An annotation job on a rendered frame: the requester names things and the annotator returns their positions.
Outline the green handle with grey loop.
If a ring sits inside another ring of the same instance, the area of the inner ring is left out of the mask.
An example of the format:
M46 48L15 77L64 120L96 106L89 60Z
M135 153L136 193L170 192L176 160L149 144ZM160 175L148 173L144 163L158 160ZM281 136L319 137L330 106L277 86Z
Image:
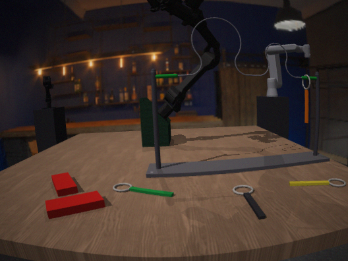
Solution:
M116 186L120 186L120 185L129 185L130 188L123 189L123 190L118 190L115 188ZM154 194L154 195L168 196L168 197L172 197L174 195L173 192L162 191L162 190L152 190L152 189L147 189L147 188L137 188L137 187L133 187L132 185L130 185L128 183L116 184L115 186L113 186L113 190L117 191L117 192L126 192L126 191L130 190L133 192L140 192L140 193L144 193L144 194Z

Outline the yellow handle with grey loop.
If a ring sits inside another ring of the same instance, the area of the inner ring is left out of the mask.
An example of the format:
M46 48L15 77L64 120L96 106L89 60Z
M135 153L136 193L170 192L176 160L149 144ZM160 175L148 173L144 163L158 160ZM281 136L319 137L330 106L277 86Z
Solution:
M331 183L330 181L331 180L333 180L333 181L341 181L341 182L343 182L344 184L343 185L336 185L336 184L333 184L333 183ZM331 186L333 186L333 187L344 187L345 185L346 185L346 182L344 181L344 180L342 180L342 179L337 179L337 178L331 178L331 179L329 179L329 180L327 180L327 181L290 181L289 182L289 185L290 185L290 187L291 186L310 186L310 185L312 185L312 186L314 186L314 185L331 185Z

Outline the red rectangular block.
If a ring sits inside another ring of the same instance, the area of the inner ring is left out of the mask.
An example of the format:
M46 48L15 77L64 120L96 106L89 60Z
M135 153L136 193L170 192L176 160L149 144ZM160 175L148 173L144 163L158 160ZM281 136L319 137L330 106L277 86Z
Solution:
M51 177L58 197L78 193L77 186L69 173L55 174Z
M49 219L105 207L104 199L98 191L46 200L45 204Z

